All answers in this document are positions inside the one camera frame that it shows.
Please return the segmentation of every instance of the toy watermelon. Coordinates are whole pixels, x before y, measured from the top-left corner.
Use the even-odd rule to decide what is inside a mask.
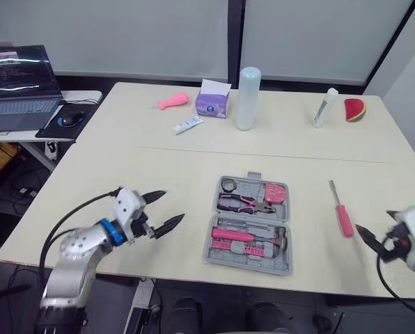
[[[366,114],[366,104],[360,99],[346,99],[345,111],[347,113],[347,122],[358,122]]]

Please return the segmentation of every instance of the laptop screen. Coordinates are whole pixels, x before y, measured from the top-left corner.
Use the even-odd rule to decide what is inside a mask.
[[[0,99],[61,95],[42,45],[0,47]]]

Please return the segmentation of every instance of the gray tool case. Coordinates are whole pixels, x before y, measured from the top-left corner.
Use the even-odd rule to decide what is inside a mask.
[[[288,186],[284,183],[263,181],[261,174],[249,172],[247,178],[223,176],[219,180],[217,192],[215,194],[214,206],[219,214],[216,214],[209,226],[205,258],[208,262],[223,264],[230,267],[238,267],[263,273],[273,273],[276,275],[287,276],[292,273],[292,246],[291,232],[286,224],[290,213],[290,195]],[[232,198],[220,198],[220,193],[225,193],[221,188],[224,179],[235,181],[237,188],[231,194],[252,197],[257,202],[263,203],[265,199],[265,184],[277,184],[285,188],[286,199],[281,204],[273,204],[276,209],[274,213],[224,211],[217,208],[217,204],[230,207],[243,207],[247,204]],[[275,239],[276,231],[284,232],[286,247],[283,252],[272,242],[263,241],[233,241],[212,237],[214,229],[245,232],[257,238]]]

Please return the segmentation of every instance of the robotic arm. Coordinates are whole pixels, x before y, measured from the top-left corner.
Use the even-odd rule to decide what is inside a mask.
[[[378,242],[376,236],[368,229],[357,225],[357,230],[363,241],[379,255],[383,262],[400,258],[415,272],[415,206],[403,212],[388,211],[387,214],[398,224],[387,232],[382,243]],[[391,250],[384,247],[388,239],[393,240]]]
[[[122,188],[114,202],[113,221],[103,218],[67,235],[40,301],[35,333],[78,333],[86,325],[85,305],[101,259],[114,247],[125,242],[133,244],[143,235],[158,239],[183,219],[184,214],[174,216],[157,229],[147,224],[144,208],[164,194],[154,191],[141,196]]]

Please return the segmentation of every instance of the tool kit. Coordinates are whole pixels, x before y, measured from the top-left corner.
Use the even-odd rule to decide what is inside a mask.
[[[288,186],[248,177],[223,176],[215,193],[218,214],[209,227],[208,262],[276,275],[292,273]]]

